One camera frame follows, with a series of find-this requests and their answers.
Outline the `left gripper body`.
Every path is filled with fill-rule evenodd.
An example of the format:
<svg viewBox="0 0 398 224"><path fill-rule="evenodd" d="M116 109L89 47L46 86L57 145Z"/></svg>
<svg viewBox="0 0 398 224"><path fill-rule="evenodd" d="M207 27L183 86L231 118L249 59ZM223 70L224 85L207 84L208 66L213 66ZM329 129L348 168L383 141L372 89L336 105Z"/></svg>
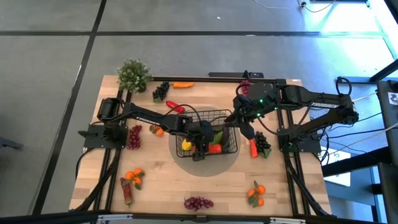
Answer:
<svg viewBox="0 0 398 224"><path fill-rule="evenodd" d="M192 118L184 119L183 130L186 131L184 139L197 146L208 144L214 139L213 128L207 120L193 121Z"/></svg>

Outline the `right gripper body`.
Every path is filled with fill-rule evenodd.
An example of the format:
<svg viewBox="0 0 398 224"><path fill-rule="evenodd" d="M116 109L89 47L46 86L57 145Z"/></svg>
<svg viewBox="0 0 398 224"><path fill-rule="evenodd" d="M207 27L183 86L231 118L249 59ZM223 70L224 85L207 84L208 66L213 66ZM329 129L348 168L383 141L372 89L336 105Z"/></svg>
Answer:
<svg viewBox="0 0 398 224"><path fill-rule="evenodd" d="M243 116L242 123L253 122L255 119L264 117L261 109L256 108L255 104L243 95L238 95L233 99L233 108L232 113Z"/></svg>

